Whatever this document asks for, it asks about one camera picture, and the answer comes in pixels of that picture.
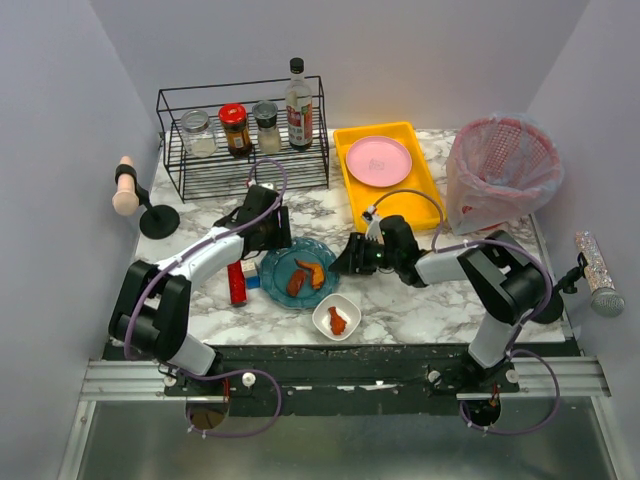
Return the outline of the black mounting base rail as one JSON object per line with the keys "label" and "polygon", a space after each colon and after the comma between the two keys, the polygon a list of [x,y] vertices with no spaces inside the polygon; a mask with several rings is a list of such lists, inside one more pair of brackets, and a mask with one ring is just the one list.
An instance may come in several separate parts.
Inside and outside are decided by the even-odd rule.
{"label": "black mounting base rail", "polygon": [[[456,344],[229,346],[218,379],[198,380],[158,365],[166,400],[214,406],[236,417],[425,414],[455,416],[462,401],[481,409],[504,403],[496,384],[488,400],[458,400],[480,390],[516,357],[585,357],[572,342],[524,344],[488,373],[472,371]],[[556,394],[560,394],[555,384]]]}

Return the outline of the red cylindrical can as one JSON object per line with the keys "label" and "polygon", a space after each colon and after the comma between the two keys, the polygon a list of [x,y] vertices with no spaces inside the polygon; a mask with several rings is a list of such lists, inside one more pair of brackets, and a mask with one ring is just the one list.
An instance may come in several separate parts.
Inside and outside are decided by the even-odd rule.
{"label": "red cylindrical can", "polygon": [[227,266],[227,279],[230,304],[234,307],[244,306],[247,302],[247,288],[240,260]]}

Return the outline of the pink round plate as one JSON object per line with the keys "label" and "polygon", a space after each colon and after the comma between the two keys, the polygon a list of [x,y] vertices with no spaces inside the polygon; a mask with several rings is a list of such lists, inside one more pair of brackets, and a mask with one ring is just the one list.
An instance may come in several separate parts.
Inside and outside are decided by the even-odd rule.
{"label": "pink round plate", "polygon": [[346,167],[359,182],[377,188],[401,183],[411,172],[409,151],[398,141],[385,136],[357,140],[346,154]]}

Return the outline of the brown grilled meat toy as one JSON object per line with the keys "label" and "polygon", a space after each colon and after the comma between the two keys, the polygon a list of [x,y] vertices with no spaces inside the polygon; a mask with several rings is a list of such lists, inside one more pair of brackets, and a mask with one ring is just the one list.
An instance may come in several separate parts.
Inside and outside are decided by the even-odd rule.
{"label": "brown grilled meat toy", "polygon": [[286,293],[290,297],[297,297],[307,279],[307,272],[303,269],[296,269],[290,276],[286,285]]}

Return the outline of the yellow plastic tray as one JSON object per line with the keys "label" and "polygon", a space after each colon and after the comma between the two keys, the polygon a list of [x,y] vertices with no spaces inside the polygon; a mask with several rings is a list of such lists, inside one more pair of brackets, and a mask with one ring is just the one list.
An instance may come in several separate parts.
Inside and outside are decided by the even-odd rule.
{"label": "yellow plastic tray", "polygon": [[[371,187],[359,182],[349,173],[346,167],[347,151],[357,140],[368,136],[389,137],[407,148],[412,159],[412,169],[401,183],[386,188]],[[433,229],[439,224],[437,209],[443,202],[410,123],[393,122],[338,129],[334,132],[333,139],[357,231],[366,230],[362,213],[383,194],[396,190],[401,192],[376,206],[379,215],[401,215],[415,231]]]}

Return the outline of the small white square dish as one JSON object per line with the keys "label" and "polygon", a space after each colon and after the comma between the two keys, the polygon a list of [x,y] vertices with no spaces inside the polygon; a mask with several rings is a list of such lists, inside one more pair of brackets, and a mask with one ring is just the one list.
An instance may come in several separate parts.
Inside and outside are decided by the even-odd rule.
{"label": "small white square dish", "polygon": [[361,322],[360,309],[340,294],[330,294],[315,308],[312,323],[316,329],[333,341],[349,338]]}

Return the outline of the grey cap salt grinder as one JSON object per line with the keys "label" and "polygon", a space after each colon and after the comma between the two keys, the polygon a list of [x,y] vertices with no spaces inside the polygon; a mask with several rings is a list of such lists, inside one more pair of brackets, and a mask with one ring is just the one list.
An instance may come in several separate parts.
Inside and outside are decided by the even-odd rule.
{"label": "grey cap salt grinder", "polygon": [[252,114],[258,127],[259,149],[265,155],[281,150],[281,137],[277,126],[278,107],[269,100],[261,100],[252,107]]}

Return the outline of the aluminium extrusion rail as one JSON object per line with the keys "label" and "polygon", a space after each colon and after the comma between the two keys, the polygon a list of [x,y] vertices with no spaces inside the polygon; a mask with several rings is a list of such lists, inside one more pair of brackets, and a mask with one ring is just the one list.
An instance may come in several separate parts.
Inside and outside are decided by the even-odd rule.
{"label": "aluminium extrusion rail", "polygon": [[[604,371],[596,357],[546,357],[562,397],[609,397]],[[516,357],[504,365],[487,386],[458,393],[458,400],[488,400],[497,385],[501,399],[554,398],[556,384],[549,370],[537,359]]]}
{"label": "aluminium extrusion rail", "polygon": [[149,362],[90,361],[80,391],[82,401],[166,400],[164,376]]}

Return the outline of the clear glass salt jar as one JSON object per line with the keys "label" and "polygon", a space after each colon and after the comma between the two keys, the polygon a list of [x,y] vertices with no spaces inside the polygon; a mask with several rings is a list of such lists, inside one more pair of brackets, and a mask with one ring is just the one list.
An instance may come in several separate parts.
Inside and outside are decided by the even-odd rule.
{"label": "clear glass salt jar", "polygon": [[196,158],[207,158],[216,152],[215,132],[206,111],[187,111],[180,119],[180,128],[188,154]]}

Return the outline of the right aluminium extrusion rail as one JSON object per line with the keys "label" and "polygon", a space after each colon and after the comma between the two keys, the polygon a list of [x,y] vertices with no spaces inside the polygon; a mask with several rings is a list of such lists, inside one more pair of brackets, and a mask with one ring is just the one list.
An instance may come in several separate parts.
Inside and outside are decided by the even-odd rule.
{"label": "right aluminium extrusion rail", "polygon": [[[604,371],[596,357],[546,357],[562,397],[609,397]],[[516,357],[504,365],[487,386],[458,393],[458,400],[488,400],[497,385],[501,399],[554,398],[556,384],[549,370],[537,359]]]}

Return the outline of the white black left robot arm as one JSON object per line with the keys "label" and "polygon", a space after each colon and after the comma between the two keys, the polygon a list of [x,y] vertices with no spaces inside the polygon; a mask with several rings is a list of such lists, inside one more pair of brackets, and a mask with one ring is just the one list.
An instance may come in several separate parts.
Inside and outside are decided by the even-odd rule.
{"label": "white black left robot arm", "polygon": [[130,265],[108,326],[126,357],[139,351],[196,376],[216,373],[217,351],[188,333],[191,295],[246,255],[291,245],[282,197],[253,185],[243,204],[194,245],[158,263]]}

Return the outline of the red lid sauce jar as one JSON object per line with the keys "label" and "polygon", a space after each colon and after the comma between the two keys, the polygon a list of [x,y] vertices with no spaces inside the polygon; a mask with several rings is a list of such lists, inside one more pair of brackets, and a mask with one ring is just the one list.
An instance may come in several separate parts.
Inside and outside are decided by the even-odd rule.
{"label": "red lid sauce jar", "polygon": [[218,112],[228,150],[236,158],[248,157],[253,145],[249,136],[246,109],[239,103],[223,105]]}

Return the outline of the dark sauce glass bottle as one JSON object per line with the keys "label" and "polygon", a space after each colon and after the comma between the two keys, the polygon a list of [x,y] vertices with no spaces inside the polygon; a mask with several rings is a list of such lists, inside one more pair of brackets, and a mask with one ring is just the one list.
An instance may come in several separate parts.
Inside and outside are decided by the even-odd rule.
{"label": "dark sauce glass bottle", "polygon": [[313,143],[312,91],[304,78],[304,60],[289,61],[291,80],[285,90],[288,139],[292,148],[304,151]]}

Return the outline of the fried chicken drumstick toy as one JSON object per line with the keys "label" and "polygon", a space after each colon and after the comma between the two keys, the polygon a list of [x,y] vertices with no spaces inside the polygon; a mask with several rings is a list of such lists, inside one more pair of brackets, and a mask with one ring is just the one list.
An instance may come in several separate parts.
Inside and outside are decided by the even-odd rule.
{"label": "fried chicken drumstick toy", "polygon": [[328,308],[329,327],[334,336],[342,336],[347,328],[347,321],[339,314],[336,307]]}

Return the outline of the teal glass plate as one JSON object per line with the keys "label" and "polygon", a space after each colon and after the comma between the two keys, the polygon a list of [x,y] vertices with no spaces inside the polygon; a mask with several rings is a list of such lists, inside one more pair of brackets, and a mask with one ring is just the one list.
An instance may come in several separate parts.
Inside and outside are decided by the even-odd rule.
{"label": "teal glass plate", "polygon": [[[259,264],[261,288],[280,306],[289,309],[313,309],[338,286],[339,275],[329,271],[336,255],[323,242],[308,237],[292,239],[292,245],[269,251]],[[325,275],[324,284],[319,289],[311,286],[311,271],[299,266],[303,263],[319,264]],[[298,270],[307,276],[295,296],[287,292],[291,277]]]}

